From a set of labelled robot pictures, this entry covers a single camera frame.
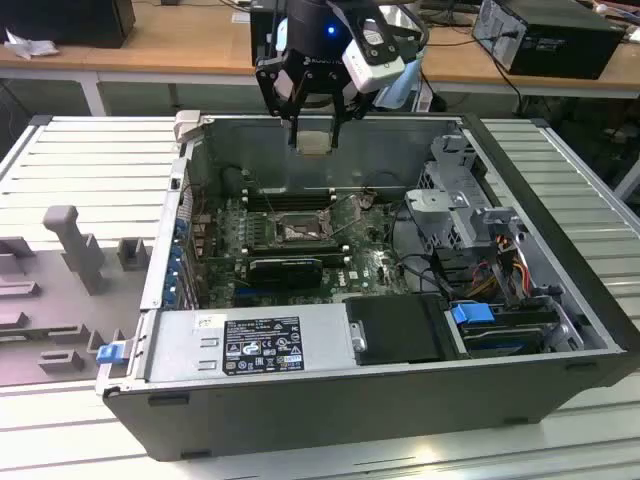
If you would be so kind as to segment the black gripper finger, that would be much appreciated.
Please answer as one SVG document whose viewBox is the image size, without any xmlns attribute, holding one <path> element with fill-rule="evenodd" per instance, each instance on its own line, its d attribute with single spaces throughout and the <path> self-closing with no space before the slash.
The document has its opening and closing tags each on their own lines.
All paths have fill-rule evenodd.
<svg viewBox="0 0 640 480">
<path fill-rule="evenodd" d="M 372 93 L 361 93 L 346 75 L 330 74 L 329 86 L 334 113 L 331 123 L 331 148 L 339 146 L 342 126 L 351 120 L 360 120 L 369 111 Z"/>
<path fill-rule="evenodd" d="M 306 77 L 300 57 L 260 59 L 255 76 L 269 114 L 289 123 L 288 144 L 296 147 L 299 115 L 306 100 Z"/>
</svg>

